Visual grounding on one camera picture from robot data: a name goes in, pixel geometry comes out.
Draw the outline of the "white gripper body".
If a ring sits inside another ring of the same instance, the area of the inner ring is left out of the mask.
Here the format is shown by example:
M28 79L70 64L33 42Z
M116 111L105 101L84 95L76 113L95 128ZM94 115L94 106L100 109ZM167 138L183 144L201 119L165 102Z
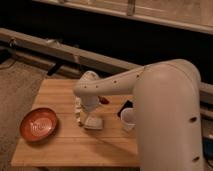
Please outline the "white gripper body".
M81 102L81 112L80 121L82 125L85 125L90 113L94 111L99 106L98 101L82 101Z

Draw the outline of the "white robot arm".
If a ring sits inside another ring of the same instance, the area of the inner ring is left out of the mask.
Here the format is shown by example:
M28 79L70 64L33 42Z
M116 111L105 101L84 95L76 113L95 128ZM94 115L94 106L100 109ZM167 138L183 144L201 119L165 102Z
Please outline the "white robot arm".
M198 69L183 59L105 79L85 73L74 93L93 108L99 95L131 94L141 171L204 171Z

